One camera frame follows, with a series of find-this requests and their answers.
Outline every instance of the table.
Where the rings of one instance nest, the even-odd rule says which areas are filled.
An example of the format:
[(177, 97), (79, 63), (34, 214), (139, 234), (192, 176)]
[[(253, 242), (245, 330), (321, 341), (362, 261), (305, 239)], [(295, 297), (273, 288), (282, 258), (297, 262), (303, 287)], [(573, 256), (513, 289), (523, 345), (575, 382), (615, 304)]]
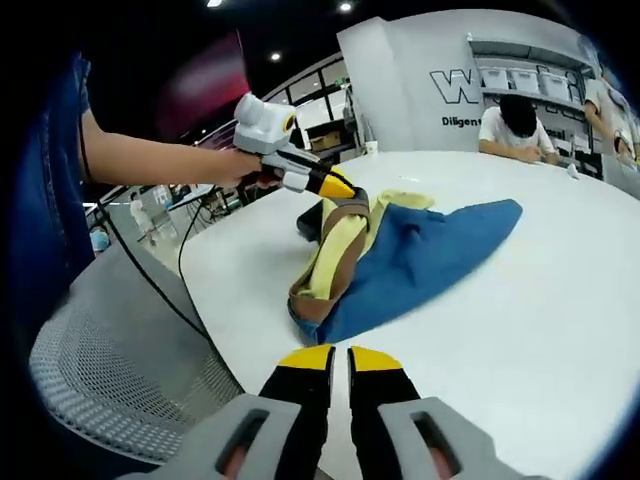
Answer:
[[(523, 474), (573, 479), (624, 421), (640, 378), (640, 202), (604, 182), (476, 153), (381, 153), (344, 164), (375, 196), (433, 196), (445, 213), (513, 198), (524, 208), (476, 272), (415, 311), (337, 345), (320, 468), (361, 478), (349, 435), (349, 345), (393, 355), (421, 395), (488, 432)], [(227, 365), (258, 393), (302, 338), (287, 292), (314, 245), (296, 218), (317, 201), (281, 190), (187, 242), (185, 280)]]

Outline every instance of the storage bin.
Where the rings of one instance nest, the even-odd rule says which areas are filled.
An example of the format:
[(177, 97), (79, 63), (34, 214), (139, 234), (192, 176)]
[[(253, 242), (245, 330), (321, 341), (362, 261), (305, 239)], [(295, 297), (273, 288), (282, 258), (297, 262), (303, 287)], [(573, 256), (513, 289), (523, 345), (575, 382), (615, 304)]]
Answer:
[(540, 72), (540, 85), (542, 85), (542, 93), (546, 96), (565, 102), (571, 101), (569, 81), (566, 77), (549, 72)]
[(527, 68), (512, 68), (510, 72), (516, 85), (516, 90), (527, 93), (540, 93), (538, 72)]
[(487, 88), (497, 88), (509, 90), (509, 79), (507, 69), (502, 67), (480, 67), (480, 75)]

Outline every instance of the black cable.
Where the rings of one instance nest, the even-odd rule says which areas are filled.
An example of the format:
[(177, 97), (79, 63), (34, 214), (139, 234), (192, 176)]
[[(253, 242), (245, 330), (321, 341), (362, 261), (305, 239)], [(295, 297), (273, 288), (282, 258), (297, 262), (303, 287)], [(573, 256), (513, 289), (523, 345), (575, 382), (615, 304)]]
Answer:
[[(80, 81), (81, 82), (84, 82), (85, 75), (86, 75), (86, 68), (83, 68), (82, 75), (80, 76), (80, 79), (81, 79)], [(78, 108), (79, 109), (80, 109), (80, 105), (81, 104), (82, 104), (82, 85), (80, 85), (80, 88), (79, 88), (79, 91), (78, 91)], [(87, 176), (87, 180), (88, 181), (93, 182), (93, 177), (91, 176), (91, 170), (89, 168), (89, 161), (87, 159), (87, 149), (86, 149), (85, 142), (84, 142), (84, 129), (83, 129), (83, 126), (82, 126), (82, 112), (80, 110), (78, 111), (78, 136), (80, 138), (80, 152), (82, 154), (82, 163), (84, 165), (85, 175)], [(142, 277), (147, 281), (147, 283), (149, 283), (149, 285), (151, 285), (151, 287), (156, 291), (156, 293), (160, 296), (160, 298), (162, 298), (162, 300), (164, 300), (164, 302), (169, 306), (169, 308), (171, 310), (173, 310), (173, 312), (176, 315), (178, 315), (178, 317), (180, 317), (182, 320), (184, 320), (193, 330), (196, 331), (196, 333), (198, 333), (201, 337), (203, 337), (207, 341), (207, 343), (211, 344), (211, 339), (209, 338), (209, 336), (205, 332), (200, 330), (184, 313), (182, 313), (180, 311), (180, 309), (178, 309), (178, 307), (176, 307), (174, 305), (174, 303), (169, 299), (169, 297), (167, 297), (167, 295), (162, 291), (162, 289), (153, 281), (153, 279), (149, 276), (149, 274), (144, 270), (142, 265), (140, 265), (140, 263), (135, 258), (133, 253), (131, 253), (131, 250), (129, 250), (129, 247), (127, 246), (126, 242), (124, 241), (124, 238), (122, 238), (122, 235), (120, 234), (120, 231), (118, 230), (118, 228), (115, 226), (113, 220), (111, 219), (111, 215), (109, 215), (109, 212), (107, 212), (107, 210), (104, 208), (104, 205), (102, 205), (102, 202), (100, 201), (100, 199), (98, 199), (96, 201), (96, 206), (98, 207), (98, 210), (100, 211), (100, 213), (102, 213), (102, 215), (104, 216), (105, 220), (107, 221), (107, 223), (109, 224), (109, 226), (113, 230), (113, 233), (116, 236), (116, 238), (118, 239), (118, 242), (120, 242), (120, 245), (122, 245), (123, 250), (125, 251), (125, 253), (129, 257), (129, 260), (131, 260), (131, 262), (136, 267), (136, 269), (138, 270), (140, 275), (142, 275)]]
[(198, 208), (196, 208), (196, 213), (191, 219), (191, 223), (187, 228), (187, 232), (184, 234), (184, 238), (182, 239), (182, 243), (180, 244), (180, 251), (178, 252), (178, 273), (180, 274), (180, 278), (182, 279), (182, 282), (184, 283), (184, 286), (187, 289), (187, 295), (189, 295), (189, 298), (191, 298), (191, 293), (189, 292), (189, 288), (187, 287), (187, 282), (185, 281), (184, 275), (182, 274), (182, 250), (184, 249), (184, 244), (187, 243), (187, 239), (189, 238), (189, 233), (191, 233), (191, 229), (193, 228), (193, 225), (196, 223), (198, 214), (200, 213), (200, 210), (202, 210), (202, 207), (204, 206), (204, 202), (205, 202), (204, 198), (200, 200), (200, 205), (198, 205)]
[(342, 183), (344, 183), (347, 187), (349, 187), (351, 190), (356, 190), (356, 187), (353, 185), (353, 183), (351, 183), (349, 180), (347, 180), (344, 175), (340, 175), (338, 172), (335, 172), (333, 170), (331, 170), (331, 167), (328, 167), (326, 165), (323, 165), (321, 163), (318, 162), (314, 162), (312, 160), (307, 160), (305, 158), (300, 158), (296, 155), (293, 155), (291, 153), (282, 151), (282, 150), (278, 150), (278, 155), (280, 155), (282, 158), (285, 158), (287, 160), (291, 160), (294, 163), (297, 163), (298, 165), (302, 165), (303, 167), (307, 167), (310, 168), (311, 170), (316, 170), (318, 172), (324, 173), (325, 175), (331, 175), (332, 177), (337, 178), (338, 180), (340, 180)]

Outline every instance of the white shirt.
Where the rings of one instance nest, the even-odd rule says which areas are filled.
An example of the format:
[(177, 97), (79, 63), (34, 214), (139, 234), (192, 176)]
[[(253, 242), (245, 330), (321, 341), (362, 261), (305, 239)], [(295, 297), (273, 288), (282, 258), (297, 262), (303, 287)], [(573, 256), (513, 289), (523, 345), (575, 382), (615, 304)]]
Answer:
[[(623, 100), (622, 106), (613, 101), (611, 90), (613, 90), (614, 96), (618, 95)], [(585, 100), (595, 105), (602, 122), (613, 132), (619, 132), (633, 152), (633, 144), (640, 143), (640, 132), (631, 117), (629, 104), (624, 100), (622, 94), (618, 93), (604, 79), (589, 80), (586, 84)]]
[(489, 107), (482, 115), (479, 140), (496, 142), (505, 147), (540, 147), (540, 150), (542, 150), (544, 154), (556, 153), (556, 149), (553, 147), (547, 131), (537, 117), (536, 122), (536, 131), (533, 132), (532, 136), (528, 138), (518, 137), (509, 130), (509, 127), (507, 127), (504, 120), (502, 120), (500, 107)]
[(131, 211), (131, 216), (138, 225), (149, 222), (149, 216), (147, 215), (147, 212), (144, 211), (144, 204), (139, 198), (131, 202), (129, 209)]

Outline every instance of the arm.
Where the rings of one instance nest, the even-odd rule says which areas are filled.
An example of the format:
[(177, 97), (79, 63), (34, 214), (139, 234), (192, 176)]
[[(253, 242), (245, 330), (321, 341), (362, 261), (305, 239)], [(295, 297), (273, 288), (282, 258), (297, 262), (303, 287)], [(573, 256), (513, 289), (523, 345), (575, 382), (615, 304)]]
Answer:
[(587, 118), (587, 122), (597, 131), (605, 141), (613, 143), (615, 139), (615, 133), (609, 127), (607, 127), (600, 116), (598, 115), (597, 107), (587, 100), (584, 104), (584, 116)]
[(498, 142), (492, 142), (484, 139), (480, 139), (478, 142), (478, 151), (481, 153), (488, 153), (489, 155), (513, 158), (514, 160), (520, 160), (519, 155), (521, 152), (519, 148), (506, 147), (504, 145), (500, 145)]
[[(237, 150), (206, 150), (107, 133), (100, 129), (91, 110), (82, 116), (91, 178), (116, 185), (214, 183), (237, 185), (259, 171), (260, 159)], [(83, 174), (84, 162), (80, 152)]]
[(540, 148), (542, 154), (544, 155), (545, 163), (550, 165), (557, 165), (560, 161), (560, 155), (556, 152), (553, 143), (551, 143), (551, 139), (549, 138), (549, 134), (544, 129), (542, 122), (540, 120), (538, 122), (538, 147)]

